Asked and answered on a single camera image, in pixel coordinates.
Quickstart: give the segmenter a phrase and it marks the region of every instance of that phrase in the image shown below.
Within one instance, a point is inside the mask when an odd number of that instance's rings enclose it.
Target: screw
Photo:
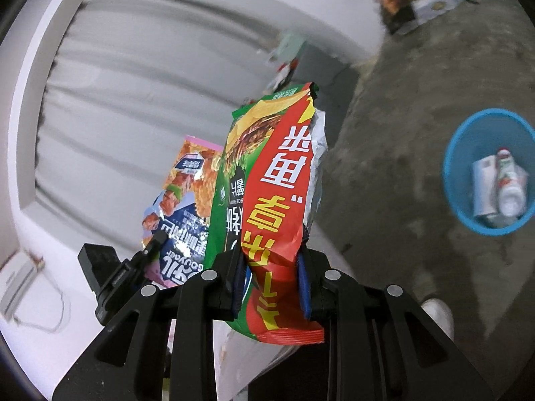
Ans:
[[[156,286],[154,285],[145,285],[141,288],[141,295],[144,297],[150,297],[156,292]]]
[[[399,297],[403,294],[403,289],[397,285],[390,285],[386,289],[386,292],[388,292],[392,297]]]
[[[327,270],[325,272],[325,277],[329,280],[338,280],[342,275],[338,270]]]
[[[204,280],[214,280],[217,277],[217,272],[215,270],[205,270],[201,273],[201,277]]]

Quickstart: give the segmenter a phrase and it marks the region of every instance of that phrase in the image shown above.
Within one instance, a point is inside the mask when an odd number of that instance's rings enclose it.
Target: brand logo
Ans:
[[[279,98],[285,98],[287,96],[292,96],[295,92],[298,91],[298,88],[288,89],[288,90],[282,90],[276,94],[273,95],[273,99],[279,99]]]
[[[184,155],[175,166],[175,169],[180,170],[188,175],[196,175],[202,169],[204,158],[199,153],[192,153]]]

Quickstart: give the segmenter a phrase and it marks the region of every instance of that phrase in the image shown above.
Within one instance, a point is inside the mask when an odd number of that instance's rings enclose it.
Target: potato chip bag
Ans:
[[[242,308],[229,324],[272,344],[324,340],[323,328],[300,309],[296,268],[327,148],[315,91],[313,83],[289,88],[233,113],[212,204],[205,266],[235,246],[248,262]]]
[[[212,199],[223,148],[186,137],[153,205],[145,210],[143,245],[157,230],[169,239],[145,270],[145,277],[171,287],[204,268]]]

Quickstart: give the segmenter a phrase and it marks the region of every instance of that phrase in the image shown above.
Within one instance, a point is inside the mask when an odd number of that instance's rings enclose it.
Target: white wall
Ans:
[[[0,266],[18,247],[7,186],[7,129],[22,60],[51,0],[28,0],[0,45]]]
[[[34,37],[27,45],[25,43],[27,53],[11,109],[7,169],[15,225],[22,244],[45,258],[49,255],[53,258],[53,254],[65,251],[75,256],[83,242],[95,242],[93,236],[76,230],[68,234],[62,232],[63,236],[70,237],[68,243],[53,238],[43,225],[49,229],[69,225],[60,225],[53,215],[32,202],[35,197],[35,135],[41,97],[55,50],[81,1],[52,0],[46,8]],[[297,31],[350,62],[366,60],[378,52],[384,34],[374,0],[195,1],[236,11],[280,30]]]
[[[139,250],[143,212],[184,137],[223,145],[231,113],[280,66],[263,46],[279,31],[228,14],[177,0],[84,0],[46,81],[35,201],[125,256]]]

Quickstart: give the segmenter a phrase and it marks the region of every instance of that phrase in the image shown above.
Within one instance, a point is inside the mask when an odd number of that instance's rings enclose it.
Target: blue gripper pad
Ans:
[[[303,256],[298,253],[298,287],[299,287],[299,304],[303,311],[304,317],[309,320],[312,308],[310,305],[310,282],[307,276],[307,270],[305,269]]]

